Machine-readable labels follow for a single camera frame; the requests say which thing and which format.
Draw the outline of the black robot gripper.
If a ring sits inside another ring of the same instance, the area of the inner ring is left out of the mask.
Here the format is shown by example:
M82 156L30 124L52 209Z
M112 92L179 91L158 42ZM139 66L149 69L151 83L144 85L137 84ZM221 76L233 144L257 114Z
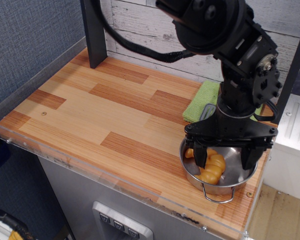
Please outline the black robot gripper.
M185 145L193 149L198 167L205 168L207 147L242 148L241 165L244 170L252 169L263 154L273 146L278 129L254 121L250 117L234 118L219 109L207 119L188 124L185 128Z

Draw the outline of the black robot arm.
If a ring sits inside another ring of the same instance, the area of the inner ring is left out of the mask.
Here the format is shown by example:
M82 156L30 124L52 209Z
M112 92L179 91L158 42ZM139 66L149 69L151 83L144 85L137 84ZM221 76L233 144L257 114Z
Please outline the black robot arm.
M251 169L278 134L266 117L251 119L261 105L274 106L282 86L276 44L243 0L158 0L156 6L173 18L183 47L221 61L215 112L185 127L196 165L206 165L210 147L240 148L242 168Z

